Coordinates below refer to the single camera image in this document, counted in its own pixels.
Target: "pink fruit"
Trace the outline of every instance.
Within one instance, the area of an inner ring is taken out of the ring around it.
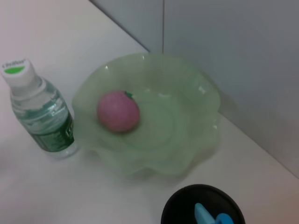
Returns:
[[[113,132],[127,132],[139,120],[139,108],[132,94],[114,90],[99,101],[97,115],[100,122]]]

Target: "green glass bowl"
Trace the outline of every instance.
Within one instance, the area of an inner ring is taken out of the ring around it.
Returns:
[[[111,90],[132,93],[139,106],[140,122],[129,133],[110,132],[97,119],[98,101]],[[219,94],[182,58],[140,53],[115,59],[88,77],[72,106],[77,144],[122,175],[145,169],[180,175],[218,142]]]

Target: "white table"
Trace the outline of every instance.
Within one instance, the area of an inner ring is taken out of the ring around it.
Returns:
[[[87,0],[2,0],[0,27],[0,62],[29,58],[69,106],[99,65],[145,52]],[[158,224],[168,198],[194,183],[228,193],[253,223],[257,210],[299,189],[296,177],[223,117],[218,151],[185,178],[121,180],[92,152],[63,161],[45,155],[14,117],[2,78],[0,102],[1,224]]]

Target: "bottle label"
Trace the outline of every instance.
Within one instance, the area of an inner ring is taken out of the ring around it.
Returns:
[[[43,150],[47,152],[59,152],[74,142],[73,126],[73,119],[69,113],[65,122],[54,132],[48,134],[31,134],[31,137]]]

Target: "bowl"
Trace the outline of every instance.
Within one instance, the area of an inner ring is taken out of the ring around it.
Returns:
[[[110,132],[97,119],[99,99],[112,90],[132,93],[140,109],[139,124],[129,133]],[[76,93],[74,138],[115,173],[180,175],[217,144],[219,106],[217,90],[184,59],[128,55],[100,66]]]
[[[214,219],[226,213],[234,224],[245,224],[241,210],[230,196],[204,184],[190,185],[174,193],[164,207],[161,224],[197,224],[194,215],[196,203],[201,203]]]

